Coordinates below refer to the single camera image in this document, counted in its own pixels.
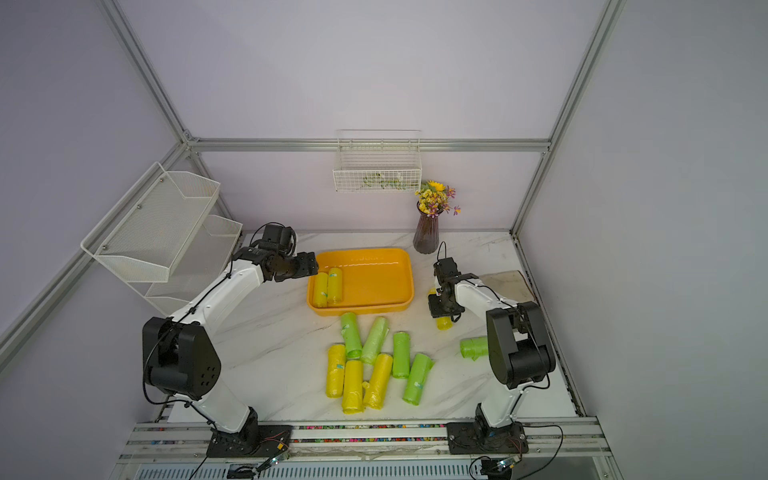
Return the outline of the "white mesh lower shelf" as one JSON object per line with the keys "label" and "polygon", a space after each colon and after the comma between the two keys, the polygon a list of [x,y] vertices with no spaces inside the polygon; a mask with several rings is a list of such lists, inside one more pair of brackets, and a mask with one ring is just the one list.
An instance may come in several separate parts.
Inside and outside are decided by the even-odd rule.
{"label": "white mesh lower shelf", "polygon": [[241,232],[241,223],[208,215],[170,279],[152,283],[144,298],[166,316],[187,305],[225,269]]}

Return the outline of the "white mesh upper shelf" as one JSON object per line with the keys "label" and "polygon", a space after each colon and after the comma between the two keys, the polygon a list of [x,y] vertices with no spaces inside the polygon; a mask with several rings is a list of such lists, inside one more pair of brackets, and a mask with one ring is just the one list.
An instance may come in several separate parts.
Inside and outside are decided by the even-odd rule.
{"label": "white mesh upper shelf", "polygon": [[153,164],[80,243],[126,283],[165,283],[211,213],[220,184]]}

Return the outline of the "aluminium rail frame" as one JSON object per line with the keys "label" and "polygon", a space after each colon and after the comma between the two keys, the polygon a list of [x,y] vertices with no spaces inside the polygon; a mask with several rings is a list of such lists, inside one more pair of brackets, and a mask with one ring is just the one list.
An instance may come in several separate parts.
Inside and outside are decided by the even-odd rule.
{"label": "aluminium rail frame", "polygon": [[446,420],[266,422],[244,454],[213,454],[202,423],[140,423],[113,479],[619,479],[594,418],[527,419],[516,439],[473,449]]}

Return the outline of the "yellow trash bag roll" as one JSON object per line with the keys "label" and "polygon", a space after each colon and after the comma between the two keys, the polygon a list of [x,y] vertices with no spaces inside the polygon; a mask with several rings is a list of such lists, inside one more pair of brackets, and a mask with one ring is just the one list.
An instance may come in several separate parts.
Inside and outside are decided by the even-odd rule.
{"label": "yellow trash bag roll", "polygon": [[327,356],[327,374],[325,393],[328,398],[340,398],[343,395],[346,348],[343,344],[331,345]]}
{"label": "yellow trash bag roll", "polygon": [[389,379],[391,378],[393,357],[386,353],[377,356],[371,378],[364,383],[363,404],[366,408],[381,410],[384,406]]}
{"label": "yellow trash bag roll", "polygon": [[348,360],[342,394],[343,413],[352,415],[363,412],[363,398],[363,364],[360,360]]}
{"label": "yellow trash bag roll", "polygon": [[328,285],[329,276],[326,272],[319,272],[314,277],[312,304],[315,308],[326,308],[328,306]]}
{"label": "yellow trash bag roll", "polygon": [[435,324],[439,331],[449,330],[453,327],[453,321],[449,316],[436,317]]}
{"label": "yellow trash bag roll", "polygon": [[332,267],[328,272],[328,304],[336,305],[343,300],[343,272]]}

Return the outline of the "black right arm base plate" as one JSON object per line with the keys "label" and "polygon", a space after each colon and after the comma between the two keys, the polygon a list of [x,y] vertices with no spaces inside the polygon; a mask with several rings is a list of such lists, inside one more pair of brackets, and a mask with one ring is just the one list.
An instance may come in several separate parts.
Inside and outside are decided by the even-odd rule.
{"label": "black right arm base plate", "polygon": [[503,427],[481,427],[474,422],[450,422],[447,442],[452,455],[522,455],[529,451],[523,425],[513,422]]}

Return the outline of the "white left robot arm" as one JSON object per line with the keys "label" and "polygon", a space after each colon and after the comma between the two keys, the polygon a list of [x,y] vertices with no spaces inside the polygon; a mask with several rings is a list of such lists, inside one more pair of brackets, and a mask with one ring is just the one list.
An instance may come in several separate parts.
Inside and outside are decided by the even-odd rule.
{"label": "white left robot arm", "polygon": [[213,334],[235,308],[267,282],[311,277],[319,266],[313,252],[293,256],[240,250],[228,267],[186,307],[153,317],[142,329],[143,385],[189,404],[216,431],[244,431],[252,409],[221,379],[222,363]]}

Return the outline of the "beige work glove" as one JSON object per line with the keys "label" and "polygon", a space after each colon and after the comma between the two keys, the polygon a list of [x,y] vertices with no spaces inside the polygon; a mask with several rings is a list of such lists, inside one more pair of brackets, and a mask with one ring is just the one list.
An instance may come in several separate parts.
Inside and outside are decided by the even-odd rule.
{"label": "beige work glove", "polygon": [[519,270],[481,275],[480,280],[500,297],[505,297],[515,303],[537,303],[536,297]]}

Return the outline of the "yellow and purple flowers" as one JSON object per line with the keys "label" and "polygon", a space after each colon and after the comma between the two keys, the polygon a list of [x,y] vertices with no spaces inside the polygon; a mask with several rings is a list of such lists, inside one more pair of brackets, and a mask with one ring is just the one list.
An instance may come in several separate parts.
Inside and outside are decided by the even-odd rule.
{"label": "yellow and purple flowers", "polygon": [[424,180],[416,192],[417,208],[429,218],[437,218],[442,213],[451,212],[459,215],[461,208],[455,204],[456,189],[435,180]]}

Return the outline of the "green trash bag roll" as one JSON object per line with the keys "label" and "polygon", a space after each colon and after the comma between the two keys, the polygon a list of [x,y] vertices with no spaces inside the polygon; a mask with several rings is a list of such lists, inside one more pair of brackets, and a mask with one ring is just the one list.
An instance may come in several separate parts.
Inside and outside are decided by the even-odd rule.
{"label": "green trash bag roll", "polygon": [[428,375],[433,366],[434,361],[429,356],[422,353],[415,355],[402,396],[406,403],[413,406],[420,404]]}
{"label": "green trash bag roll", "polygon": [[488,338],[481,336],[462,339],[459,343],[459,349],[464,359],[475,361],[488,355]]}
{"label": "green trash bag roll", "polygon": [[410,334],[405,331],[393,335],[393,365],[392,376],[396,379],[407,379],[410,374]]}
{"label": "green trash bag roll", "polygon": [[357,323],[357,315],[346,312],[340,316],[341,335],[346,350],[346,358],[359,360],[362,355],[363,345]]}
{"label": "green trash bag roll", "polygon": [[361,353],[361,361],[373,365],[381,353],[384,341],[389,333],[389,323],[385,317],[377,317],[368,333]]}

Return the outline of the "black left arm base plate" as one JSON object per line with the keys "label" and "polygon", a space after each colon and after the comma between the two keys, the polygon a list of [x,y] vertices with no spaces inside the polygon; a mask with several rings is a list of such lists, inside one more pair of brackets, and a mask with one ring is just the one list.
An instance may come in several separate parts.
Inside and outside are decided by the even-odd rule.
{"label": "black left arm base plate", "polygon": [[206,454],[214,459],[276,457],[289,448],[293,427],[287,424],[246,427],[241,433],[214,432]]}

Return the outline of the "white mesh shelf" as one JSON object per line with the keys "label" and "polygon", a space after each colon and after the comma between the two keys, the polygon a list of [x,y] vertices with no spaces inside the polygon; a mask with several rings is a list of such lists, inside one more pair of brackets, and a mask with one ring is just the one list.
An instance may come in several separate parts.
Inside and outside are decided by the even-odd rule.
{"label": "white mesh shelf", "polygon": [[126,283],[165,283],[211,213],[220,184],[153,164],[80,243]]}
{"label": "white mesh shelf", "polygon": [[208,215],[170,279],[152,283],[144,298],[166,316],[187,305],[225,269],[241,232],[241,223]]}

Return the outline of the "purple glass vase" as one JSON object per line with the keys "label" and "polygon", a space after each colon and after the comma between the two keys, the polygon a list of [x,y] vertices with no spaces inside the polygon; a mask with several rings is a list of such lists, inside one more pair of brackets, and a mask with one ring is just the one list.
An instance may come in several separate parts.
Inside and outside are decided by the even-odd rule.
{"label": "purple glass vase", "polygon": [[432,254],[439,247],[439,217],[418,211],[419,219],[413,237],[413,247],[421,254]]}

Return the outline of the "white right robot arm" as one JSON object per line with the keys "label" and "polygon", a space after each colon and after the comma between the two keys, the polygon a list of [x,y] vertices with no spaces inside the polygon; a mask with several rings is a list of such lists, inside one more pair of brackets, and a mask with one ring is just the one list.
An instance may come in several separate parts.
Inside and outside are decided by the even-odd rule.
{"label": "white right robot arm", "polygon": [[525,454],[525,427],[518,411],[527,391],[544,387],[556,368],[541,307],[506,298],[474,274],[460,272],[451,257],[433,264],[436,292],[428,296],[430,314],[452,321],[470,312],[486,325],[488,360],[503,393],[491,394],[475,409],[474,419],[446,425],[449,451],[457,454]]}

